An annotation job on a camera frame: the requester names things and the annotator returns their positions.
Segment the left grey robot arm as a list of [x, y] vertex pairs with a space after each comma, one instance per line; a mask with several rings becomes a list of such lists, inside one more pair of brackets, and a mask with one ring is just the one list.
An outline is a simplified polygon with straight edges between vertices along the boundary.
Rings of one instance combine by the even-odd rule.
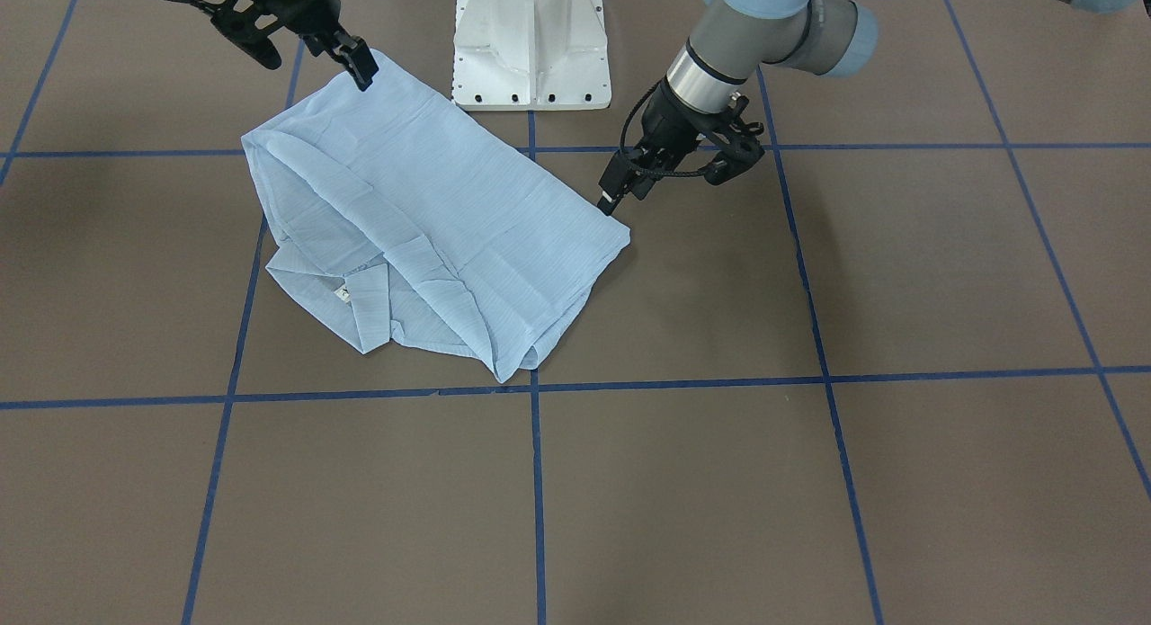
[[744, 120], [744, 85], [760, 67], [821, 77], [859, 73], [879, 44], [868, 0], [703, 0], [704, 12], [665, 76], [633, 105], [599, 185], [600, 212], [628, 196], [646, 198], [662, 180], [701, 178], [712, 186], [764, 157], [761, 122]]

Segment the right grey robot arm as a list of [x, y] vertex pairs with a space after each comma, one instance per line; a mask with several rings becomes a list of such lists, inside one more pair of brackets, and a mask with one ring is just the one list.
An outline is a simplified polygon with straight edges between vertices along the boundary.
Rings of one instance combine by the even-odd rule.
[[342, 0], [260, 0], [264, 10], [299, 36], [308, 54], [326, 55], [341, 64], [359, 91], [367, 91], [378, 75], [369, 43], [342, 23]]

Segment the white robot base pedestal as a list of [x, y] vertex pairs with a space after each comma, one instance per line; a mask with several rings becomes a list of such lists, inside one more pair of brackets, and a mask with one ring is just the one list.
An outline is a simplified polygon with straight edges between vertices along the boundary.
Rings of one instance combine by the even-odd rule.
[[603, 0], [456, 0], [451, 99], [466, 112], [595, 112], [612, 100]]

